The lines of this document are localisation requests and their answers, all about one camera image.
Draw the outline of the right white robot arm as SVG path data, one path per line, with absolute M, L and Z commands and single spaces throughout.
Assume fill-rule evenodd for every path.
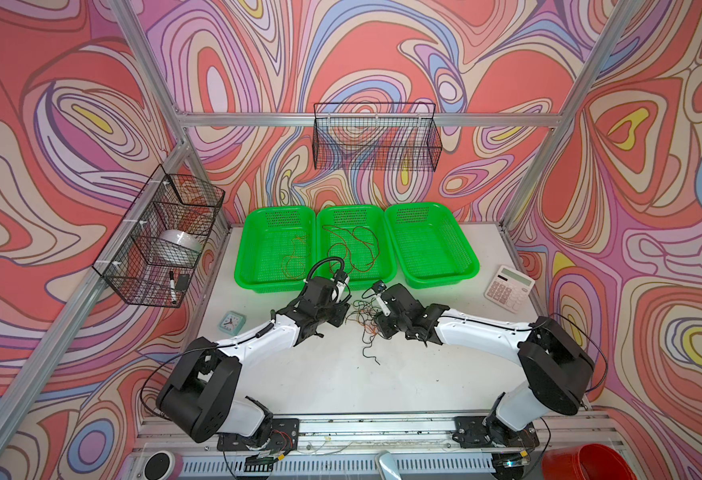
M 468 347 L 523 370 L 521 384 L 501 393 L 477 425 L 456 427 L 453 440 L 461 447 L 514 447 L 546 414 L 574 416 L 581 409 L 595 361 L 553 318 L 503 322 L 444 304 L 425 306 L 404 285 L 382 281 L 373 284 L 372 292 L 380 309 L 375 323 L 383 338 L 403 333 L 425 345 Z

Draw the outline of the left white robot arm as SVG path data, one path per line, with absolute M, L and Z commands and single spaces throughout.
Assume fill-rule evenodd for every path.
M 348 283 L 344 259 L 322 259 L 309 270 L 300 293 L 273 310 L 260 328 L 229 340 L 194 340 L 177 356 L 157 396 L 158 412 L 196 443 L 222 435 L 255 449 L 272 436 L 284 438 L 274 430 L 273 413 L 265 405 L 237 397 L 240 378 L 269 356 L 318 336 L 321 325 L 341 326 L 350 308 Z

